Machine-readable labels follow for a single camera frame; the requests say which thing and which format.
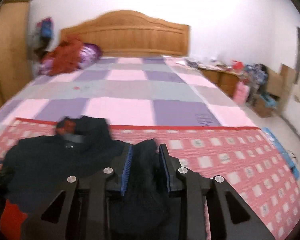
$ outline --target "pillow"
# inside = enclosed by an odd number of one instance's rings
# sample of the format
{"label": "pillow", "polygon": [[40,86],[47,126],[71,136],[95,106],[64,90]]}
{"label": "pillow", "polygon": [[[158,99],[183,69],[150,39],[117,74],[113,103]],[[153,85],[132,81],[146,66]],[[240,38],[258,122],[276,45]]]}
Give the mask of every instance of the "pillow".
{"label": "pillow", "polygon": [[81,61],[78,63],[79,68],[84,69],[91,66],[96,63],[101,55],[102,51],[99,46],[91,43],[84,43],[84,46],[80,51]]}
{"label": "pillow", "polygon": [[48,75],[52,68],[53,58],[49,58],[43,61],[39,67],[38,75]]}

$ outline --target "silver bolt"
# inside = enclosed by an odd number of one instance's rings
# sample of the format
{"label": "silver bolt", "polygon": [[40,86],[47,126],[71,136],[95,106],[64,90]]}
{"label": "silver bolt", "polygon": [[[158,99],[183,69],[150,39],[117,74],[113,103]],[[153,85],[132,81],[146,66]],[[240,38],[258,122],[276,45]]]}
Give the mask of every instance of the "silver bolt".
{"label": "silver bolt", "polygon": [[77,180],[77,178],[75,176],[70,176],[68,177],[67,181],[70,182],[70,183],[73,183]]}
{"label": "silver bolt", "polygon": [[106,174],[110,174],[110,173],[112,173],[112,171],[113,171],[113,169],[110,168],[110,167],[105,168],[105,169],[103,170],[103,172],[106,173]]}
{"label": "silver bolt", "polygon": [[188,169],[185,168],[185,167],[181,167],[181,168],[178,169],[178,171],[179,171],[180,173],[182,173],[182,174],[185,174],[185,173],[188,172]]}
{"label": "silver bolt", "polygon": [[73,144],[72,143],[66,143],[66,148],[68,148],[68,149],[73,148]]}
{"label": "silver bolt", "polygon": [[225,181],[225,179],[222,176],[216,176],[214,179],[215,179],[216,182],[219,182],[219,183]]}

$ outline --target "checkered quilt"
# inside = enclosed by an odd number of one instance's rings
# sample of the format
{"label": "checkered quilt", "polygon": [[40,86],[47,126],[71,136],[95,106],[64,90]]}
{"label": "checkered quilt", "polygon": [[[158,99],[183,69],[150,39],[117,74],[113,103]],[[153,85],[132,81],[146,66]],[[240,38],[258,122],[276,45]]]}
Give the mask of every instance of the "checkered quilt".
{"label": "checkered quilt", "polygon": [[178,60],[102,58],[85,70],[39,76],[0,109],[0,131],[16,117],[81,115],[115,125],[255,126],[219,88]]}

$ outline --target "wooden wardrobe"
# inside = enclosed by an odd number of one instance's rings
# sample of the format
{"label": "wooden wardrobe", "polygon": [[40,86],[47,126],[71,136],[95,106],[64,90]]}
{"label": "wooden wardrobe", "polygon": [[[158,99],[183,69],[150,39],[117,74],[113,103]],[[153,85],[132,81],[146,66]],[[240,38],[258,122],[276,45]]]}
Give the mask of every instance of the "wooden wardrobe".
{"label": "wooden wardrobe", "polygon": [[32,79],[26,42],[30,1],[0,5],[0,107]]}

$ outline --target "red blanket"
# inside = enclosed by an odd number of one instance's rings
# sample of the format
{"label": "red blanket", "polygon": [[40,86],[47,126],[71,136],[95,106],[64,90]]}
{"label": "red blanket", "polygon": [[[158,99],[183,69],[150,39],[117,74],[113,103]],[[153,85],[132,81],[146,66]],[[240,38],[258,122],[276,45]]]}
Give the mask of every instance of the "red blanket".
{"label": "red blanket", "polygon": [[82,47],[83,43],[78,36],[66,36],[58,47],[43,58],[43,61],[50,58],[54,59],[49,76],[60,73],[70,73],[76,70],[78,68],[80,50]]}

